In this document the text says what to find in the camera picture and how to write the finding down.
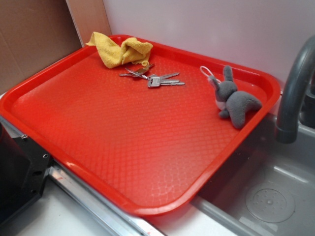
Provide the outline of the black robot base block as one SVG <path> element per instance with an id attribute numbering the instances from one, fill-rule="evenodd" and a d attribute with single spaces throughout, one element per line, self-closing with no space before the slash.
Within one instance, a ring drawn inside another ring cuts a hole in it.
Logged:
<path id="1" fill-rule="evenodd" d="M 39 200 L 51 155 L 31 138 L 12 138 L 0 126 L 0 225 Z"/>

